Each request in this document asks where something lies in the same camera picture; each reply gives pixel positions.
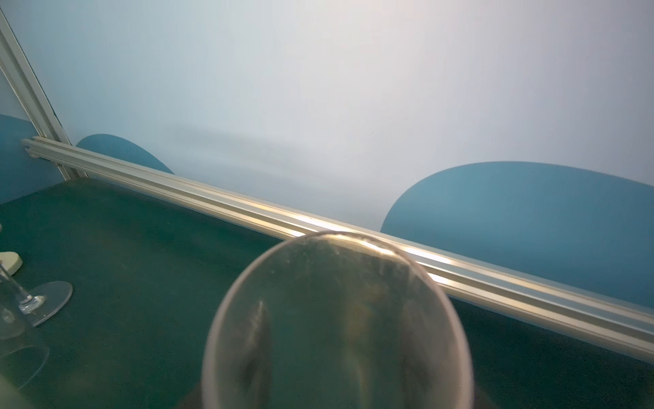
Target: vertical metal post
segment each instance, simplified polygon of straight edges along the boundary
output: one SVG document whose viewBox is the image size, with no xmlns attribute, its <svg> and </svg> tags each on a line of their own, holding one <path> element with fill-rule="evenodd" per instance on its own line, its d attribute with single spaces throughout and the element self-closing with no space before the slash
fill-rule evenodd
<svg viewBox="0 0 654 409">
<path fill-rule="evenodd" d="M 2 10 L 0 10 L 0 69 L 39 136 L 70 145 L 71 142 L 54 114 Z M 63 165 L 58 164 L 57 167 L 65 180 L 86 176 Z"/>
</svg>

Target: green tabletop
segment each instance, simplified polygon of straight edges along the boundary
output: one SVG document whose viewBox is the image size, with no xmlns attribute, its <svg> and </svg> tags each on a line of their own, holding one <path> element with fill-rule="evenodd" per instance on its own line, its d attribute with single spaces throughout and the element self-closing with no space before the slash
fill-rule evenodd
<svg viewBox="0 0 654 409">
<path fill-rule="evenodd" d="M 209 325 L 275 238 L 96 179 L 0 205 L 0 251 L 30 288 L 73 284 L 39 326 L 51 347 L 23 389 L 37 408 L 172 408 L 199 381 Z M 652 408 L 654 368 L 454 301 L 475 377 L 501 408 Z"/>
</svg>

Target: blue shape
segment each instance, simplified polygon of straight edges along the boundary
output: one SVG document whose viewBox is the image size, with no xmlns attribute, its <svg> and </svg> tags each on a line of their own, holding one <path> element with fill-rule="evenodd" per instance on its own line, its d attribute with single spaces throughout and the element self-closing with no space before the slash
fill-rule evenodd
<svg viewBox="0 0 654 409">
<path fill-rule="evenodd" d="M 0 203 L 63 182 L 52 162 L 30 158 L 21 145 L 38 134 L 28 120 L 0 115 Z"/>
<path fill-rule="evenodd" d="M 172 173 L 166 165 L 145 149 L 118 136 L 106 133 L 89 135 L 77 143 L 78 148 L 125 160 L 133 164 Z"/>
<path fill-rule="evenodd" d="M 654 308 L 654 187 L 584 169 L 487 162 L 407 190 L 381 231 Z"/>
</svg>

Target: white backdrop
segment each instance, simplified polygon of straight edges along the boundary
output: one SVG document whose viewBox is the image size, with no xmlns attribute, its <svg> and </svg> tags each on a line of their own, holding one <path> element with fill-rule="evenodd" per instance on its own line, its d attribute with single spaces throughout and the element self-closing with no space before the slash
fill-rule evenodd
<svg viewBox="0 0 654 409">
<path fill-rule="evenodd" d="M 654 185 L 654 2 L 0 0 L 71 141 L 378 229 L 493 160 Z"/>
</svg>

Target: blue curved shape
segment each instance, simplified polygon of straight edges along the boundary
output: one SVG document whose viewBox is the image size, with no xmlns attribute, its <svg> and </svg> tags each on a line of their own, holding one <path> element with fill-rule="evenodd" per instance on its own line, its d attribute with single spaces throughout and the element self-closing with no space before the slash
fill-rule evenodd
<svg viewBox="0 0 654 409">
<path fill-rule="evenodd" d="M 95 135 L 85 137 L 76 146 L 95 153 L 111 156 L 112 158 L 126 160 L 133 164 L 172 173 L 166 165 L 148 151 L 118 136 L 107 133 L 96 133 Z"/>
<path fill-rule="evenodd" d="M 382 232 L 654 308 L 654 187 L 584 169 L 487 162 L 407 190 Z"/>
</svg>

